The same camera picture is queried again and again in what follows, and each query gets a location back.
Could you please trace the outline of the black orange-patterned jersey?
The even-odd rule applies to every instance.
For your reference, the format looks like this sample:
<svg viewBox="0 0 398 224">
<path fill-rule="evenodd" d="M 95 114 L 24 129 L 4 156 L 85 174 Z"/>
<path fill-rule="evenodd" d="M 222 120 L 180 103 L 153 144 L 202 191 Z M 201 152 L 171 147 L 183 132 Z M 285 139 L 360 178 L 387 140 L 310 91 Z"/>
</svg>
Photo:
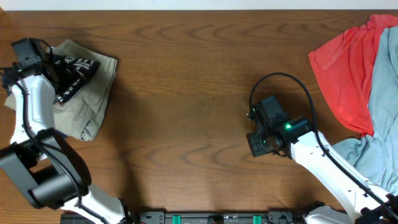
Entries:
<svg viewBox="0 0 398 224">
<path fill-rule="evenodd" d="M 53 69 L 59 77 L 55 102 L 63 105 L 69 101 L 94 77 L 100 65 L 96 60 L 54 55 Z"/>
</svg>

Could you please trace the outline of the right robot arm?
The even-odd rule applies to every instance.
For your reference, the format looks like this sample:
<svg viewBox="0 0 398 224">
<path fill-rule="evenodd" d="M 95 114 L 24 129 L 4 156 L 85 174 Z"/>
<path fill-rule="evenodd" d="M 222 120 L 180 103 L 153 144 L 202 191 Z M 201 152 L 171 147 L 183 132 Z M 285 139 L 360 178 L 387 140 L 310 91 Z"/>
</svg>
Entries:
<svg viewBox="0 0 398 224">
<path fill-rule="evenodd" d="M 304 117 L 291 119 L 270 96 L 250 107 L 256 130 L 246 138 L 253 157 L 266 154 L 294 160 L 313 174 L 344 208 L 320 205 L 300 216 L 302 223 L 397 223 L 397 197 L 342 158 Z"/>
</svg>

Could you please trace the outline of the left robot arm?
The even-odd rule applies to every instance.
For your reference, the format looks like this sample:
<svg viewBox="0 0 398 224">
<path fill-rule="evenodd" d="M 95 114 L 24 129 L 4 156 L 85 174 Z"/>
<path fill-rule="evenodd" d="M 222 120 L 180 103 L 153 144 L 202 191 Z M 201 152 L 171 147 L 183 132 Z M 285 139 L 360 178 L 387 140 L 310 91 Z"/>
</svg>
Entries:
<svg viewBox="0 0 398 224">
<path fill-rule="evenodd" d="M 71 211 L 82 223 L 136 223 L 120 198 L 92 184 L 84 160 L 56 131 L 59 78 L 44 44 L 36 38 L 12 43 L 17 61 L 2 70 L 16 99 L 16 125 L 1 149 L 1 169 L 34 208 Z"/>
</svg>

